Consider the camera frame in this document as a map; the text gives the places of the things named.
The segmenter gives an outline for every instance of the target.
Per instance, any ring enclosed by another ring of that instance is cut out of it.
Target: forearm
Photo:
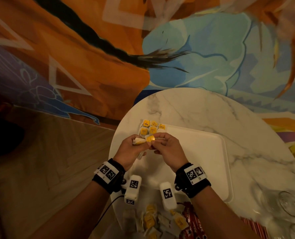
[[[51,217],[30,239],[87,239],[108,199],[109,193],[91,181],[76,198]]]
[[[208,238],[259,239],[210,187],[191,199]]]

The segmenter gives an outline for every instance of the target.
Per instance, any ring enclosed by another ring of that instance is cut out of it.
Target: glass
[[[287,191],[264,190],[261,203],[274,217],[295,217],[295,196]]]
[[[295,223],[274,218],[267,226],[271,239],[295,239]]]

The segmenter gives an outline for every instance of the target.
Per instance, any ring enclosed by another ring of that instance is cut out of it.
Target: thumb
[[[143,151],[149,149],[150,146],[151,146],[150,142],[145,142],[145,143],[143,143],[141,145],[135,146],[135,151],[137,153],[140,153],[140,152],[143,152]]]
[[[157,150],[159,150],[160,152],[163,151],[163,149],[165,149],[165,146],[163,144],[161,144],[160,142],[157,142],[155,140],[151,141],[152,145],[154,148],[156,148]]]

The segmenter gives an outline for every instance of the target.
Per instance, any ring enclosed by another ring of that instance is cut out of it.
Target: table top
[[[109,157],[115,155],[123,139],[138,132],[141,119],[221,135],[233,183],[234,198],[229,205],[239,216],[264,225],[270,215],[260,203],[262,189],[285,190],[295,195],[295,158],[290,150],[261,118],[236,101],[196,88],[173,88],[152,94],[122,119]]]

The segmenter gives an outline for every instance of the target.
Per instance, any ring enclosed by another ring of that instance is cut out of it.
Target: hand
[[[182,146],[176,137],[166,132],[157,132],[154,134],[154,137],[164,139],[152,141],[152,147],[150,149],[157,149],[154,153],[161,154],[164,162],[170,166],[174,173],[184,164],[188,163]]]
[[[142,138],[139,135],[133,134],[122,141],[117,153],[113,157],[114,161],[117,161],[119,164],[121,164],[125,171],[128,171],[132,164],[134,163],[137,156],[140,154],[140,152],[143,152],[151,146],[150,142],[146,142],[141,145],[134,146],[133,140],[135,138]]]

